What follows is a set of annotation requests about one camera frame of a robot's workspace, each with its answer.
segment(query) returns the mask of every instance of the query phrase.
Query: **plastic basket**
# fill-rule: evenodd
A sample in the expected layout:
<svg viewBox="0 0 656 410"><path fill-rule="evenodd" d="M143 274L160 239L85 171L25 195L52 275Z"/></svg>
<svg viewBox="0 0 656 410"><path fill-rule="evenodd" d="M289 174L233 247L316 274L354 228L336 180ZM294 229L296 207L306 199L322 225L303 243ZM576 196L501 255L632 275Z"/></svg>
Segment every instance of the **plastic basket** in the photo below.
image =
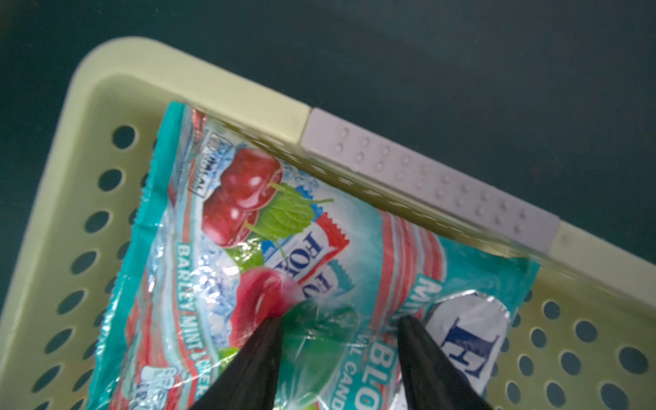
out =
<svg viewBox="0 0 656 410"><path fill-rule="evenodd" d="M386 184L388 176L344 167L320 146L347 138L349 129L366 131L139 38L98 47L69 87L0 322L3 408L85 405L102 314L171 100L198 106L282 158L441 235L543 258L487 387L495 409L656 408L656 266L534 208L548 222L533 230L537 242L472 221L457 200L444 207L421 201L412 191L420 186ZM312 142L310 125L314 136L335 135ZM460 185L463 197L468 187Z"/></svg>

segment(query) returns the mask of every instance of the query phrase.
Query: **cherry illustration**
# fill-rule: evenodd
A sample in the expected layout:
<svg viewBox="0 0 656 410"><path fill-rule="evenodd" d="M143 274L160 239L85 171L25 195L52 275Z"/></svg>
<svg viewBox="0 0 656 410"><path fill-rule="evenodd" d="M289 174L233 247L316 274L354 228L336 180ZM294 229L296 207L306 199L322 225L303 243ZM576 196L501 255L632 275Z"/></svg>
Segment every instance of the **cherry illustration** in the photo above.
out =
<svg viewBox="0 0 656 410"><path fill-rule="evenodd" d="M239 280L237 306L230 316L230 346L241 348L262 321L278 318L305 300L296 281L273 269L249 269Z"/></svg>
<svg viewBox="0 0 656 410"><path fill-rule="evenodd" d="M231 203L220 188L203 206L203 232L222 248L232 248L244 241L257 222L258 211L244 211Z"/></svg>
<svg viewBox="0 0 656 410"><path fill-rule="evenodd" d="M273 199L274 186L282 178L283 168L276 158L261 150L243 148L221 175L221 188L236 207L254 211Z"/></svg>

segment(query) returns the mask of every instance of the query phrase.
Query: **dark background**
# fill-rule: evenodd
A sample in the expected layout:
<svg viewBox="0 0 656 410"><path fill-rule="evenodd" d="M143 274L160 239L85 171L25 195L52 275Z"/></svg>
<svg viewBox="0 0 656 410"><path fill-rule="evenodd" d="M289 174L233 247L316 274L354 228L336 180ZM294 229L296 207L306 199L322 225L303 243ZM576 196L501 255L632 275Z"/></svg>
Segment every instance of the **dark background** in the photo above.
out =
<svg viewBox="0 0 656 410"><path fill-rule="evenodd" d="M656 262L656 2L394 3L0 0L0 303L68 81L124 35L320 106Z"/></svg>

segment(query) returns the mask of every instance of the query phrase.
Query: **teal candy bag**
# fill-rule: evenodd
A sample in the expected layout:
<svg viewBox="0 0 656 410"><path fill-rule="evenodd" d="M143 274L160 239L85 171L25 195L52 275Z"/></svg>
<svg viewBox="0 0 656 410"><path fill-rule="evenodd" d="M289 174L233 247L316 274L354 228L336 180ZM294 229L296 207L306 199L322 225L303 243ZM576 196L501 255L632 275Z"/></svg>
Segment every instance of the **teal candy bag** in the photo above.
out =
<svg viewBox="0 0 656 410"><path fill-rule="evenodd" d="M276 408L399 405L408 314L481 393L537 268L375 209L173 102L87 409L189 408L270 316L285 330Z"/></svg>

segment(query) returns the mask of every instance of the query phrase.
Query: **mint leaf illustration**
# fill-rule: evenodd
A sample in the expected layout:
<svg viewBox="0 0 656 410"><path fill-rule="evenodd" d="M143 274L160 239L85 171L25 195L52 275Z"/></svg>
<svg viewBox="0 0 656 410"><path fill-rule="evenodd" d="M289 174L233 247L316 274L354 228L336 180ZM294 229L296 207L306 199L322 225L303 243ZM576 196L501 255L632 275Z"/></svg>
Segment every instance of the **mint leaf illustration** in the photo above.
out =
<svg viewBox="0 0 656 410"><path fill-rule="evenodd" d="M314 219L311 204L325 202L307 199L287 184L276 185L275 188L278 190L276 196L260 211L253 230L270 241L279 241L303 232Z"/></svg>
<svg viewBox="0 0 656 410"><path fill-rule="evenodd" d="M239 353L236 347L223 348L218 350L218 368L221 373L228 367L230 362Z"/></svg>
<svg viewBox="0 0 656 410"><path fill-rule="evenodd" d="M223 251L235 261L239 272L244 273L248 269L264 265L262 256L262 246L257 237L251 235L246 241L240 243L234 248L227 248Z"/></svg>

